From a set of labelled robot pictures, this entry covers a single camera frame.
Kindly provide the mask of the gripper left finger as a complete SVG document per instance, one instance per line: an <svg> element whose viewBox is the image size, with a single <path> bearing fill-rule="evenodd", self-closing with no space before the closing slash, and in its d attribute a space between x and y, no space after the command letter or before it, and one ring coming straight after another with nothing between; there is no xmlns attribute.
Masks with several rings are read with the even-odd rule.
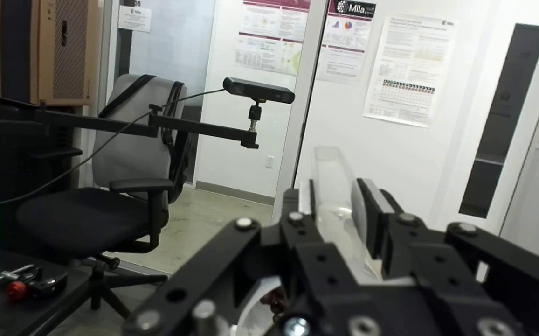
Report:
<svg viewBox="0 0 539 336"><path fill-rule="evenodd" d="M350 336L350 322L366 314L366 292L335 240L319 231L328 198L349 198L350 189L312 180L308 190L286 193L291 204L310 196L310 214L289 209L270 227L233 220L131 314L123 336L230 336L269 277L284 287L287 308L261 336Z"/></svg>

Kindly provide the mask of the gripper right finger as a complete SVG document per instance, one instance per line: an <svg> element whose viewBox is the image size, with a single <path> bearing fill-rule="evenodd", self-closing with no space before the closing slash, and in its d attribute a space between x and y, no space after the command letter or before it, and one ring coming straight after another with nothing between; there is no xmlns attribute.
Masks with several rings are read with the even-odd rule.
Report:
<svg viewBox="0 0 539 336"><path fill-rule="evenodd" d="M539 336L539 256L468 223L431 230L357 180L362 238L386 280L410 278L451 336Z"/></svg>

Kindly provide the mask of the clear plastic cup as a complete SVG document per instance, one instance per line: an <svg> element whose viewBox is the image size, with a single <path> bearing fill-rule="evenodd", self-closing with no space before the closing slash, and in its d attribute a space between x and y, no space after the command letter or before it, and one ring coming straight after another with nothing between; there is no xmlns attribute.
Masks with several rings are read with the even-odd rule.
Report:
<svg viewBox="0 0 539 336"><path fill-rule="evenodd" d="M313 196L317 228L333 243L359 284L383 281L367 250L367 216L357 179L338 147L314 149Z"/></svg>

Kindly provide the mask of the grey and black office chair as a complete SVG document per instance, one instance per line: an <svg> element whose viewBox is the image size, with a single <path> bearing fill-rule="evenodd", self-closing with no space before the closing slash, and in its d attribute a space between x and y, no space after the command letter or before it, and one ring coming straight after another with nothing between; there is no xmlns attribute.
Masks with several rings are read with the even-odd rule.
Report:
<svg viewBox="0 0 539 336"><path fill-rule="evenodd" d="M122 318L128 307L113 289L159 284L167 276L107 276L119 261L105 252L146 254L159 246L159 234L169 220L168 206L184 185L189 136L186 132L155 130L152 137L113 136L97 131L101 151L92 163L94 187L37 196L17 211L17 221L63 257L96 262L89 280L72 295L54 321L69 317L86 301L93 310L108 303Z"/></svg>

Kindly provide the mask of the bunch of keys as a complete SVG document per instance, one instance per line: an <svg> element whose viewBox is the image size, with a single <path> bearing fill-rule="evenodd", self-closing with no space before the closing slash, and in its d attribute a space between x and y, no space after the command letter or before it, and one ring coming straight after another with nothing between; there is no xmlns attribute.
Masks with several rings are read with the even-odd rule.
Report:
<svg viewBox="0 0 539 336"><path fill-rule="evenodd" d="M69 273L45 276L42 266L26 265L11 272L0 272L5 293L10 302L47 300L59 295L67 287Z"/></svg>

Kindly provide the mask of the white poster with table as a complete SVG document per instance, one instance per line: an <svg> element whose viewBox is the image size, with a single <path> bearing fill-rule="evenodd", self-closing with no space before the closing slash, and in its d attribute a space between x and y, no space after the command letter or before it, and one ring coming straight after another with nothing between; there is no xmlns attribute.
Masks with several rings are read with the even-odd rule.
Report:
<svg viewBox="0 0 539 336"><path fill-rule="evenodd" d="M363 116L431 127L456 42L458 21L409 14L387 17Z"/></svg>

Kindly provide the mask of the poster with maroon header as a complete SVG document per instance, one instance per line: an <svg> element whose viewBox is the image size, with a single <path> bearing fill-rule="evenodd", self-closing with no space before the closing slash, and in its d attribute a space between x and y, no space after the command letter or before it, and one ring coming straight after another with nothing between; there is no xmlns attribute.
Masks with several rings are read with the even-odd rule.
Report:
<svg viewBox="0 0 539 336"><path fill-rule="evenodd" d="M311 0L242 0L234 62L296 76Z"/></svg>

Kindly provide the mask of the poster with pie chart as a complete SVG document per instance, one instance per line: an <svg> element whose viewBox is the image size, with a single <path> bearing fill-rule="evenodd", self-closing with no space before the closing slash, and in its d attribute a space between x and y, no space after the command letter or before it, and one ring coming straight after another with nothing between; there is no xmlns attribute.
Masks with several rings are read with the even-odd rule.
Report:
<svg viewBox="0 0 539 336"><path fill-rule="evenodd" d="M330 0L316 79L355 84L365 64L376 4L361 0Z"/></svg>

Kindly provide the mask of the small white notice sheet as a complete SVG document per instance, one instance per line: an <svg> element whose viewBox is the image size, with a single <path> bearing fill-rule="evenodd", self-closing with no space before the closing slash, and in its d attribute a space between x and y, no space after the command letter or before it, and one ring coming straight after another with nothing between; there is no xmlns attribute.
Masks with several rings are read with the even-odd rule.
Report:
<svg viewBox="0 0 539 336"><path fill-rule="evenodd" d="M118 28L150 33L152 9L146 7L119 6Z"/></svg>

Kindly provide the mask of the cardboard box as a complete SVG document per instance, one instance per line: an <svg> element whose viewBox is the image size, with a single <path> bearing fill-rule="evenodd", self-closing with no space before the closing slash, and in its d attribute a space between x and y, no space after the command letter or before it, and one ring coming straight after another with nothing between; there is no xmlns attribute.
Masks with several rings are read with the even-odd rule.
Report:
<svg viewBox="0 0 539 336"><path fill-rule="evenodd" d="M86 106L96 83L98 0L0 0L0 98Z"/></svg>

